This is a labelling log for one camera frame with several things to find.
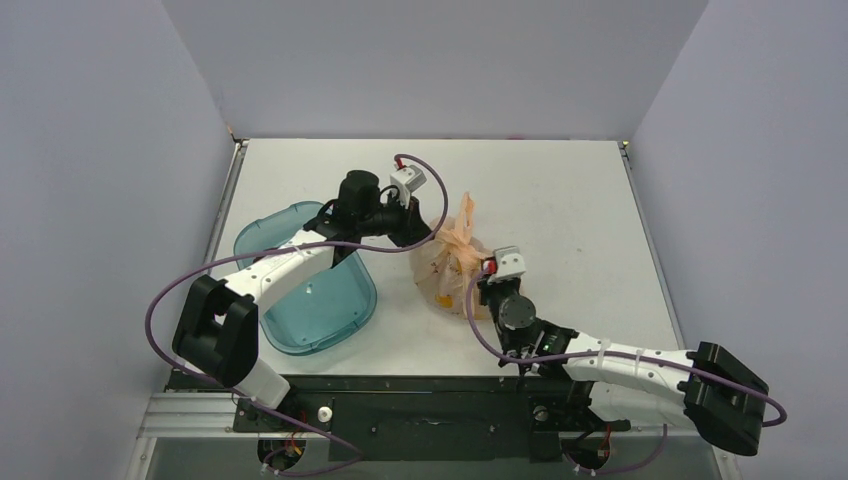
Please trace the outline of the orange plastic bag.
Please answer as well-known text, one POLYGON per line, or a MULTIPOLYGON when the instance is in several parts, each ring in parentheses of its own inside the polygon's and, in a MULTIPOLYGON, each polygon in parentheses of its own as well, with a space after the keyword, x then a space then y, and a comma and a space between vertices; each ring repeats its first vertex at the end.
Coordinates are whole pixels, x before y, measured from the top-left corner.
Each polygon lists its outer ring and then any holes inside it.
POLYGON ((492 251, 474 236, 475 202, 466 192, 456 215, 445 219, 433 240, 410 254, 413 281, 424 300, 437 310, 458 317, 470 314, 475 320, 490 317, 477 304, 479 292, 473 279, 492 251), (434 297, 452 296, 454 308, 443 310, 434 297))

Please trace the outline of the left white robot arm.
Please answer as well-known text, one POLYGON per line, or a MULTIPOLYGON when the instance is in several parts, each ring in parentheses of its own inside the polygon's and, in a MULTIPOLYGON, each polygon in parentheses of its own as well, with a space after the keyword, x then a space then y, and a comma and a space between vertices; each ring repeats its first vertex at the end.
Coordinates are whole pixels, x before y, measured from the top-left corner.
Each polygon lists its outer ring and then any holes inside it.
POLYGON ((338 266, 365 237, 386 236, 399 248, 431 238, 413 193, 426 181, 414 165, 402 166, 386 188, 369 171, 352 170, 335 198, 293 237, 246 268, 190 286, 172 340, 174 353, 220 385, 256 401, 272 429, 291 427, 298 402, 291 386, 259 355, 259 319, 315 275, 338 266))

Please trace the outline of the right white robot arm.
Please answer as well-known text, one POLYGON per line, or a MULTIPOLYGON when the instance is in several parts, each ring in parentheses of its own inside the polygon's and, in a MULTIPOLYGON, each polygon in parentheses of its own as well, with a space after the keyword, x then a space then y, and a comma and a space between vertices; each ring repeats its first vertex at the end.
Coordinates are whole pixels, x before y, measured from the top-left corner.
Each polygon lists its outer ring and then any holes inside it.
POLYGON ((692 429, 730 453, 752 457, 767 423, 769 387, 724 347, 651 350, 614 343, 539 318, 517 278, 475 283, 493 319, 500 365, 520 374, 580 384, 564 400, 578 427, 596 420, 667 424, 692 429))

